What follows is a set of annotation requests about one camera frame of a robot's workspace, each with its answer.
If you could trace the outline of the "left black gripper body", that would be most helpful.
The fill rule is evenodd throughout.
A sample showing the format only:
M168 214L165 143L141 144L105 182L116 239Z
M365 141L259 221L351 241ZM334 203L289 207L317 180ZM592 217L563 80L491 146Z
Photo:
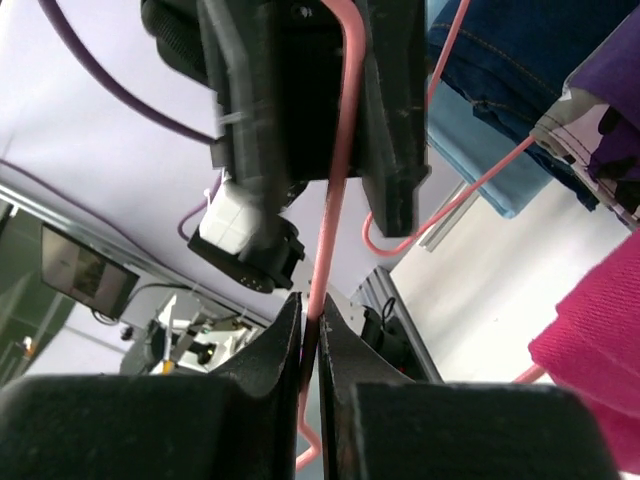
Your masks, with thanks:
M349 175L362 181L386 237L412 232L428 169L424 13L420 1L360 1L363 75ZM285 194L329 176L347 40L320 1L201 1L197 19L222 107L221 164L267 229Z

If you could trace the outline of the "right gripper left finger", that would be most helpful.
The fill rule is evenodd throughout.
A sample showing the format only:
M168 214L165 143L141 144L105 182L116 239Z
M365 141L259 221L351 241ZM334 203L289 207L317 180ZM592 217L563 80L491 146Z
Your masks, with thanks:
M301 297L205 375L26 376L1 391L5 479L291 479Z

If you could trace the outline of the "pink trousers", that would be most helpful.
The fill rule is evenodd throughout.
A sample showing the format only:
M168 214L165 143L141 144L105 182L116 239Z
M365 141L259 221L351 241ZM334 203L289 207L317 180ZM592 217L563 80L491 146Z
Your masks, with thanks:
M533 366L590 410L619 470L639 473L639 233L630 234L556 306L528 350Z

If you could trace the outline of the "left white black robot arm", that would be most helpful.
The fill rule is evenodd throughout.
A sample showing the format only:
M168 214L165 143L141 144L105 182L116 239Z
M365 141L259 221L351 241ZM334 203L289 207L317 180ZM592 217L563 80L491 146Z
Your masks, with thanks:
M420 1L360 1L366 54L349 163L385 237L409 235L424 157ZM214 91L222 135L218 191L188 246L244 287L290 289L304 256L282 217L330 174L343 77L343 32L320 1L145 1L161 59Z

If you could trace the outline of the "purple camouflage trousers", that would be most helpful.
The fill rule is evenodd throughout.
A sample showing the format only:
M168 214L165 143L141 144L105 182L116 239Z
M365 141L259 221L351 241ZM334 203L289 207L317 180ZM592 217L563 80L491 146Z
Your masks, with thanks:
M639 228L638 10L566 78L531 134L622 223Z

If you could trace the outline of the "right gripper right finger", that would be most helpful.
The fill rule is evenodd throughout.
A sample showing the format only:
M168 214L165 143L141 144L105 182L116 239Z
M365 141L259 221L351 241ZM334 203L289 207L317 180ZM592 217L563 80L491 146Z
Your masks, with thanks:
M327 479L616 479L600 430L549 385L416 382L328 299L319 320Z

